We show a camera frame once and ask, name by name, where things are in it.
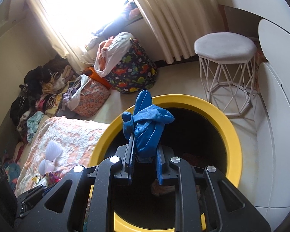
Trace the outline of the white chair back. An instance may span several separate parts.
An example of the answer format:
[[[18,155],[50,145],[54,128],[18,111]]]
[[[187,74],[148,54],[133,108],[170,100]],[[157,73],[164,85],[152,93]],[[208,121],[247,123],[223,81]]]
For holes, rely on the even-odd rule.
[[[290,224],[290,34],[265,19],[258,32],[266,60],[259,64],[254,112],[259,164],[253,203],[276,231]]]

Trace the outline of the yellow rimmed black trash bin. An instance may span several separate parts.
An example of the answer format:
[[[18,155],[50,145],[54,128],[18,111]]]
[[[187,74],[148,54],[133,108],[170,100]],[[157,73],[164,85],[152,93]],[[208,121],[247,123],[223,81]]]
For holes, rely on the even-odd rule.
[[[241,145],[230,120],[217,107],[181,94],[152,97],[152,103],[174,116],[174,121],[164,126],[158,147],[172,148],[174,156],[192,166],[214,166],[238,186]],[[90,165],[99,165],[128,142],[118,116],[99,139]],[[118,183],[113,188],[114,231],[175,231],[175,187],[159,184],[156,156],[157,150],[152,162],[140,163],[135,149],[131,183]]]

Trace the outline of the floral fabric bag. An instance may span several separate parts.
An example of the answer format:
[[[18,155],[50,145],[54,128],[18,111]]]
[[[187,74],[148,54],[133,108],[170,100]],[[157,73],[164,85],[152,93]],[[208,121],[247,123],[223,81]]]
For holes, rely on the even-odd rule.
[[[101,83],[90,80],[80,91],[78,106],[73,112],[82,117],[94,116],[110,96],[110,91]]]

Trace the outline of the purple snack wrapper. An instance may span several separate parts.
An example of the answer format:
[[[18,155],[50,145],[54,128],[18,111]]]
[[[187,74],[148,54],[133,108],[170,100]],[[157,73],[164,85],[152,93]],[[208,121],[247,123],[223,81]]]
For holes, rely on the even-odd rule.
[[[55,172],[48,172],[44,175],[44,178],[46,179],[48,185],[56,184],[61,180],[61,173],[59,171]]]

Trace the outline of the clothes on window sill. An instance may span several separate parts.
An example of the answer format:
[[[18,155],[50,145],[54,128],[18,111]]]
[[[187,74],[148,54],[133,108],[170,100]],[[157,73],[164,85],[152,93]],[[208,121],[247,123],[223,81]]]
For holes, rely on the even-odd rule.
[[[86,51],[89,51],[95,45],[107,39],[108,37],[119,34],[126,26],[142,18],[143,17],[140,9],[138,8],[135,1],[126,0],[123,11],[119,16],[117,16],[115,19],[112,19],[109,23],[104,24],[101,28],[93,32],[93,37],[91,37],[91,40],[85,46]]]

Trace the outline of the floral dark pillow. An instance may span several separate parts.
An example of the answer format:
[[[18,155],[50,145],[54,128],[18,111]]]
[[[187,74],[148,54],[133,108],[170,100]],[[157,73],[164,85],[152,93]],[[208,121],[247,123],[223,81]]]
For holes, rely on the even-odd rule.
[[[3,167],[7,174],[9,185],[14,191],[17,185],[18,177],[20,176],[20,165],[15,162],[6,162]]]

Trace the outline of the white foam fruit net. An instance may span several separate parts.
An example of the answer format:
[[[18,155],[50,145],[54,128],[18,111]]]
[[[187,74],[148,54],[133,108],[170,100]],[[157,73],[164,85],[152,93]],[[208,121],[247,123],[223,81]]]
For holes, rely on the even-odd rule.
[[[63,147],[56,141],[51,140],[46,146],[45,158],[40,162],[38,172],[44,176],[46,173],[53,172],[57,158],[63,152]]]

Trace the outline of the pile of clothes on bed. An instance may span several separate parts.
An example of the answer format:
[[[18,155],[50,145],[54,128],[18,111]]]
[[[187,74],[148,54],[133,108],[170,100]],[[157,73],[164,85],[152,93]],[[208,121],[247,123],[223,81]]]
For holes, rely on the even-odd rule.
[[[24,82],[19,85],[20,94],[11,104],[9,114],[24,142],[27,142],[26,120],[37,111],[48,117],[57,115],[63,94],[77,77],[69,62],[59,56],[27,73]]]

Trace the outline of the light blue garment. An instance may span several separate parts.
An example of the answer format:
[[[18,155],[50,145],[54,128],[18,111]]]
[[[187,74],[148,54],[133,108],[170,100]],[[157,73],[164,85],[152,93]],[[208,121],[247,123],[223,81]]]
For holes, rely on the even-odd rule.
[[[44,113],[41,111],[37,111],[34,113],[33,116],[31,116],[29,119],[26,120],[26,125],[27,125],[27,142],[31,143],[31,141],[33,140],[40,121],[42,120],[42,118],[44,117]]]

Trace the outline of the dinosaur print laundry basket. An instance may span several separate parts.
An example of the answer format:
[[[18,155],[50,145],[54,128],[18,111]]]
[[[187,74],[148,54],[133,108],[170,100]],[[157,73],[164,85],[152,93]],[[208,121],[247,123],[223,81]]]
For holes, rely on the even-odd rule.
[[[121,61],[106,75],[105,80],[122,94],[151,89],[158,75],[157,65],[149,58],[137,39]]]

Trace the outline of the blue glove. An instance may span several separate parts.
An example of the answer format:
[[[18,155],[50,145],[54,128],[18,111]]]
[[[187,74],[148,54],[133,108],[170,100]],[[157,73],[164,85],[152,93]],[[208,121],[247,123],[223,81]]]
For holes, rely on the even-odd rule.
[[[123,112],[121,118],[125,138],[134,135],[137,160],[140,163],[152,162],[164,126],[172,123],[174,116],[168,110],[154,105],[150,92],[142,90],[136,98],[133,112]]]

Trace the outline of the cream curtain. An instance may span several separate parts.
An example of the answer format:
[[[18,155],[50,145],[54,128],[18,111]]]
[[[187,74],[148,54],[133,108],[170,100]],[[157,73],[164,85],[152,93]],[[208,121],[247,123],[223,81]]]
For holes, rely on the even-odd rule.
[[[194,56],[200,37],[225,30],[217,0],[136,0],[136,4],[168,64]]]
[[[81,73],[94,64],[82,43],[82,17],[71,0],[26,0],[51,47]]]

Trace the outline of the white plastic bag with clothes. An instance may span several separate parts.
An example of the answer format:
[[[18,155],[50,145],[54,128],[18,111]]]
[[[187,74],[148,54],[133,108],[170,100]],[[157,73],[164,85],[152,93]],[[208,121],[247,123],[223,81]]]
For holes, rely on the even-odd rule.
[[[132,45],[132,39],[134,36],[129,32],[121,32],[99,44],[94,69],[101,78],[122,60]]]

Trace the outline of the orange plastic bag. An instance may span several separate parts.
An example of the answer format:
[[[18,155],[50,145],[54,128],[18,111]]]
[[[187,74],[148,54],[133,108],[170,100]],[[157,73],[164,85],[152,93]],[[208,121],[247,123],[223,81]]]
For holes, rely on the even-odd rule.
[[[88,67],[86,68],[82,74],[87,75],[88,77],[90,77],[91,79],[99,82],[100,84],[102,84],[103,86],[106,87],[106,89],[111,89],[111,85],[104,79],[101,78],[95,71],[94,67]]]

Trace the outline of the cream curtain left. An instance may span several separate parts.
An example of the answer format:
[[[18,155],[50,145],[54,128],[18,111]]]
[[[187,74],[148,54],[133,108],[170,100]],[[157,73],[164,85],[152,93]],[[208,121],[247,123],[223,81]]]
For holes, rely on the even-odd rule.
[[[26,0],[51,47],[81,73],[94,64],[82,43],[82,17],[71,0]]]

